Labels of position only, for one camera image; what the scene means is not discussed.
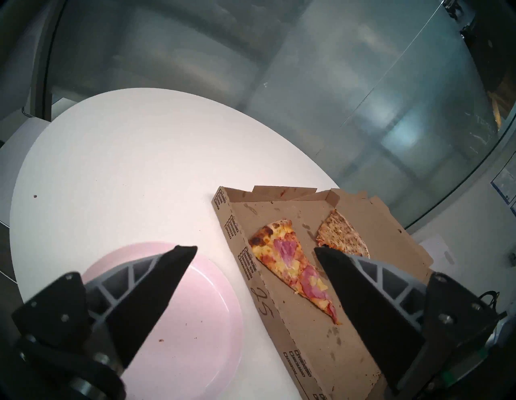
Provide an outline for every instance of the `round table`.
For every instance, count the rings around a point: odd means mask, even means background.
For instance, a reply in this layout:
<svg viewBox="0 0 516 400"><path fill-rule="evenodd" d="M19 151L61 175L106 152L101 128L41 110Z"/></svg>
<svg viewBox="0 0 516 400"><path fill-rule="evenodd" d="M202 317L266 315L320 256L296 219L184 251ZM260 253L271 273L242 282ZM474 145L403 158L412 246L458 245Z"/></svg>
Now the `round table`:
<svg viewBox="0 0 516 400"><path fill-rule="evenodd" d="M131 243L197 245L244 316L242 359L221 398L299 398L211 205L218 186L254 185L336 187L282 136L214 101L150 88L86 99L43 131L16 181L10 240L22 298Z"/></svg>

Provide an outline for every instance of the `pink plate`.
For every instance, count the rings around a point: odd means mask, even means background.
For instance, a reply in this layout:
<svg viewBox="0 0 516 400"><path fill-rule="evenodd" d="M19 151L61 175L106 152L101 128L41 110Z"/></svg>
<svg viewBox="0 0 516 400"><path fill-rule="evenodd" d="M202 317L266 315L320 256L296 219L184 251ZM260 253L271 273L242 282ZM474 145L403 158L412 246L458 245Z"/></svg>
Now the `pink plate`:
<svg viewBox="0 0 516 400"><path fill-rule="evenodd" d="M174 245L167 243L122 247L89 267L83 281L127 261L172 248ZM169 307L122 375L127 399L217 397L233 379L240 362L243 331L233 288L210 260L197 253Z"/></svg>

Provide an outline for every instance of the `floor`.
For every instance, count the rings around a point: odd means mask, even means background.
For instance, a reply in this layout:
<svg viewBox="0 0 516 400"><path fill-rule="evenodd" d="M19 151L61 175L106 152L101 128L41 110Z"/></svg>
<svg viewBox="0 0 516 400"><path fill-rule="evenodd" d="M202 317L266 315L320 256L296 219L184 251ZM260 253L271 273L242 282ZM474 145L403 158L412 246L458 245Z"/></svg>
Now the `floor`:
<svg viewBox="0 0 516 400"><path fill-rule="evenodd" d="M0 225L0 335L9 342L16 339L18 331L11 319L11 313L23 304L18 285L15 282L9 248L9 229Z"/></svg>

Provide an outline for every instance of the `ham and pineapple pizza slice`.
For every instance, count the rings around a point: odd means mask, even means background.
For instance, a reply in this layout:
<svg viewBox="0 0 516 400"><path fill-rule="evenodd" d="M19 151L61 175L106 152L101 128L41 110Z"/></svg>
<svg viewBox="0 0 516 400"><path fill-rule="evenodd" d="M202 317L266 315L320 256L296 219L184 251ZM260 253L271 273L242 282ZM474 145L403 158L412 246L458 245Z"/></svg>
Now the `ham and pineapple pizza slice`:
<svg viewBox="0 0 516 400"><path fill-rule="evenodd" d="M292 221L282 219L264 226L249 239L249 244L256 258L272 273L339 324L328 287L304 255Z"/></svg>

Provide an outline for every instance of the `handwritten number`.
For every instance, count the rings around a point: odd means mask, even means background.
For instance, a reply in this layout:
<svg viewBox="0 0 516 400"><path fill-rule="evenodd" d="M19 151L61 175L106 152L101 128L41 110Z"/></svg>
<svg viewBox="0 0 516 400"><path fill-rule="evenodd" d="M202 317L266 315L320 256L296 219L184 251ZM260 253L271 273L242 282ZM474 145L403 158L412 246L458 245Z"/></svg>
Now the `handwritten number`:
<svg viewBox="0 0 516 400"><path fill-rule="evenodd" d="M259 290L260 292L262 292L262 294L260 295L253 288L251 288L251 291L256 296L256 300L258 302L260 301L260 299L266 299L267 298L267 294L261 288L257 287L256 289ZM262 310L260 307L258 307L258 311L260 311L263 315L267 315L268 314L267 310L269 310L270 311L270 315L272 316L272 318L274 318L274 313L272 312L270 307L267 304L265 304L264 301L262 301L262 305L263 305L264 309Z"/></svg>
<svg viewBox="0 0 516 400"><path fill-rule="evenodd" d="M266 299L267 298L267 294L260 288L260 287L257 287L257 289L262 292L263 294L262 295L259 295L257 292L254 291L253 288L251 288L251 291L254 293L254 295L256 296L256 300L257 301L260 301L260 298L262 299Z"/></svg>

